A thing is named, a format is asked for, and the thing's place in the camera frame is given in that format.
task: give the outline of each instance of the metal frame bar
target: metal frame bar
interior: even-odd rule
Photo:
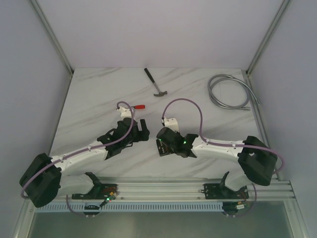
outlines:
[[[256,54],[254,55],[249,68],[247,69],[247,74],[250,75],[252,73],[252,71],[254,70],[256,64],[258,63],[260,57],[262,56],[264,50],[266,49],[268,43],[270,42],[272,36],[274,35],[278,25],[281,22],[282,17],[284,16],[287,7],[289,6],[291,0],[283,0],[280,8],[278,9],[272,23],[270,24],[263,40],[261,41],[259,48],[256,52]]]
[[[22,205],[22,209],[15,225],[13,238],[26,238],[29,235],[31,229],[35,207],[31,200],[26,199]]]
[[[284,206],[294,238],[309,238],[297,201],[284,201]]]
[[[245,80],[246,84],[251,88],[251,90],[253,91],[253,87],[252,87],[252,83],[249,79],[249,77],[247,76],[246,72],[242,70],[242,76],[243,79]],[[260,108],[259,105],[253,101],[253,98],[251,98],[250,100],[251,102],[251,107],[252,107],[252,112],[259,130],[259,133],[261,135],[261,138],[263,140],[263,143],[269,147],[269,141],[267,139],[267,134],[264,128],[264,124],[263,124],[263,120],[261,117],[261,113],[260,113]]]
[[[42,25],[44,26],[49,39],[51,40],[51,42],[53,43],[53,46],[60,58],[60,60],[63,62],[65,68],[67,69],[67,71],[69,72],[69,74],[72,76],[74,73],[74,70],[71,68],[71,65],[67,59],[67,56],[63,50],[63,48],[61,47],[54,31],[52,30],[45,14],[42,11],[42,8],[40,6],[40,4],[38,3],[37,0],[29,0],[31,3],[32,8],[34,9],[34,11],[36,12],[37,16],[39,17]]]
[[[201,193],[205,183],[220,183],[220,179],[207,178],[99,178],[102,183],[117,184],[118,197],[113,203],[122,202],[225,202],[232,199],[205,199]],[[270,186],[256,185],[258,201],[296,201],[290,181],[273,179]],[[254,199],[253,186],[248,186],[249,197]],[[56,198],[53,202],[64,202]],[[100,203],[102,200],[71,200],[72,202]]]

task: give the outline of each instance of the white wall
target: white wall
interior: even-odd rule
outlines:
[[[317,1],[292,1],[252,81],[271,146],[285,156],[312,238],[317,237]]]
[[[282,0],[38,0],[75,67],[246,69]]]
[[[0,1],[0,231],[12,236],[19,179],[48,152],[68,75],[27,0]]]

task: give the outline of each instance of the hammer head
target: hammer head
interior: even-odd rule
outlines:
[[[165,92],[159,92],[158,94],[155,94],[155,93],[154,93],[154,96],[155,96],[155,97],[163,97],[165,94],[167,94],[167,91],[165,91]]]

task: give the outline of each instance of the white bracket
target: white bracket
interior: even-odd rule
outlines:
[[[117,111],[119,111],[119,112],[121,113],[121,114],[120,114],[121,119],[124,119],[124,118],[132,118],[132,115],[131,115],[131,112],[130,112],[129,109],[126,109],[126,108],[120,106],[120,107],[117,109]]]
[[[164,124],[165,127],[168,127],[175,132],[179,132],[178,122],[175,118],[169,118],[169,119],[164,118],[162,119],[162,123]]]

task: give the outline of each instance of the glass panel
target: glass panel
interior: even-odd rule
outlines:
[[[29,238],[292,238],[282,202],[258,202],[241,218],[218,212],[112,212],[85,219],[36,213]]]

